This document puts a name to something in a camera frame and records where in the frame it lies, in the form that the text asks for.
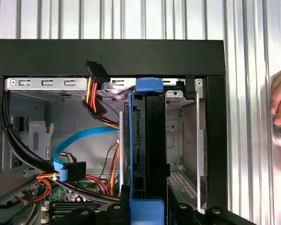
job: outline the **perforated metal panel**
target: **perforated metal panel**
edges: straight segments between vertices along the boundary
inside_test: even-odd
[[[169,181],[175,190],[186,192],[191,198],[197,198],[197,192],[181,172],[171,172]]]

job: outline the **black wire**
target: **black wire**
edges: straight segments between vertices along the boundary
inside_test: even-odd
[[[100,121],[103,122],[103,123],[109,123],[109,124],[118,126],[118,123],[117,123],[117,122],[113,122],[113,121],[110,122],[110,121],[107,121],[107,120],[103,119],[102,117],[98,118],[98,120],[100,120]]]
[[[102,169],[102,172],[99,176],[99,179],[102,177],[103,173],[104,173],[104,170],[105,170],[105,166],[106,166],[106,162],[107,162],[107,158],[108,158],[108,154],[109,152],[111,151],[111,149],[117,144],[117,142],[115,142],[114,144],[111,145],[111,147],[108,149],[107,153],[106,153],[106,157],[105,157],[105,161],[104,161],[104,165],[103,165],[103,169]]]
[[[82,204],[84,205],[84,207],[85,207],[85,208],[88,208],[87,205],[85,204],[83,198],[82,198],[80,195],[79,195],[78,197],[79,197],[80,201],[82,202]]]
[[[64,157],[67,158],[68,162],[70,163],[71,162],[71,159],[69,157],[70,154],[68,154],[67,152],[63,151],[62,153],[65,153],[66,155]]]
[[[4,222],[0,225],[11,225],[13,221],[15,221],[21,215],[23,215],[24,212],[26,212],[26,210],[28,210],[29,208],[31,208],[31,205],[26,205],[24,208],[22,208],[20,211],[18,211],[16,214],[14,214],[9,220],[7,220],[6,222]]]
[[[70,155],[73,159],[73,161],[76,163],[77,162],[77,159],[76,157],[73,156],[73,154],[71,152],[67,152],[68,155]]]
[[[40,196],[44,193],[45,191],[45,186],[39,186],[38,187],[38,190],[37,190],[37,195]],[[31,221],[37,216],[40,208],[41,208],[41,205],[42,205],[42,201],[38,201],[35,208],[33,208],[33,212],[31,214],[31,216],[28,218],[27,222],[25,223],[25,225],[29,225],[31,223]]]
[[[106,105],[108,108],[110,108],[119,117],[117,111],[115,111],[109,104],[107,104],[106,102],[104,102],[102,100],[99,100],[99,101],[102,102],[104,105]]]
[[[26,163],[28,166],[35,168],[42,173],[55,172],[54,168],[47,161],[43,160],[39,156],[34,157],[33,152],[20,140],[20,138],[15,134],[11,124],[8,123],[8,121],[10,121],[8,113],[8,97],[9,95],[7,95],[6,92],[3,92],[3,98],[0,104],[0,125],[11,150],[22,162]],[[62,181],[53,179],[50,180],[69,191],[76,189],[72,185],[66,184]],[[76,193],[100,204],[116,203],[119,200],[118,197],[99,194],[81,187],[76,190]]]
[[[88,87],[88,88],[90,88],[90,90],[89,90],[89,103],[90,103],[91,100],[92,100],[92,89],[93,89],[93,84],[94,84],[94,82],[91,81],[91,82],[90,82],[90,87]]]

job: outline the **blue latch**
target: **blue latch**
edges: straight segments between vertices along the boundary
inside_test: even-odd
[[[136,92],[163,91],[163,80],[155,77],[142,77],[136,79]]]

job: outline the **cable bundle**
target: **cable bundle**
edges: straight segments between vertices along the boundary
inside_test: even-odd
[[[8,112],[9,98],[10,92],[4,91],[2,101],[0,103],[0,125],[11,150],[22,162],[26,163],[32,168],[37,169],[41,173],[54,173],[54,168],[47,161],[43,160],[41,157],[32,152],[15,134]],[[118,202],[118,197],[99,194],[82,187],[75,187],[71,184],[66,184],[59,180],[53,180],[52,178],[49,179],[63,188],[72,192],[74,191],[76,194],[95,203],[105,204]]]
[[[99,102],[96,99],[97,88],[98,88],[98,83],[92,82],[92,78],[89,77],[88,87],[87,87],[87,95],[86,95],[85,103],[83,103],[83,105],[93,117],[96,113],[99,113],[99,109],[103,108],[103,106],[101,104],[99,104]],[[118,122],[114,122],[114,121],[106,118],[103,115],[100,115],[98,118],[94,117],[94,119],[98,119],[101,122],[105,123],[106,125],[108,125],[112,128],[118,129]]]
[[[109,172],[109,181],[110,181],[109,185],[110,185],[110,192],[111,192],[112,196],[115,195],[114,186],[116,183],[116,167],[117,167],[117,160],[118,160],[119,152],[120,152],[120,146],[117,145],[117,149],[113,156],[113,160],[112,160],[112,164],[111,164],[110,172]]]
[[[94,181],[105,194],[110,195],[109,189],[99,178],[87,174],[86,179]]]
[[[49,180],[46,179],[47,177],[48,177],[48,176],[38,176],[38,177],[37,177],[37,182],[42,182],[42,183],[44,183],[45,186],[46,186],[46,189],[45,189],[45,191],[44,191],[40,196],[38,196],[37,198],[35,198],[35,199],[32,200],[34,203],[36,203],[36,202],[38,202],[38,201],[40,201],[40,200],[46,198],[46,197],[50,194],[50,192],[51,192],[51,190],[52,190],[52,185],[51,185],[51,183],[49,182]],[[20,197],[18,197],[18,196],[16,196],[16,198],[19,199],[19,200],[20,200],[21,202],[23,202],[23,203],[29,203],[29,200],[20,198]]]

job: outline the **orange wire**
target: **orange wire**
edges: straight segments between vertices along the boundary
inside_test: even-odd
[[[49,195],[49,193],[51,192],[51,190],[52,190],[51,183],[47,179],[40,178],[37,181],[38,182],[43,182],[47,186],[47,189],[39,197],[37,197],[36,199],[33,200],[34,203],[36,203],[36,202],[42,200],[43,198],[47,197]],[[24,202],[24,203],[28,203],[29,202],[28,200],[20,198],[18,196],[15,196],[15,198],[19,199],[21,202]]]
[[[114,182],[115,182],[115,176],[116,176],[116,167],[117,167],[117,161],[118,161],[118,155],[119,155],[119,151],[120,150],[120,146],[117,146],[117,150],[116,150],[116,158],[114,160],[114,164],[113,164],[113,171],[112,171],[112,176],[111,176],[111,195],[114,195]]]

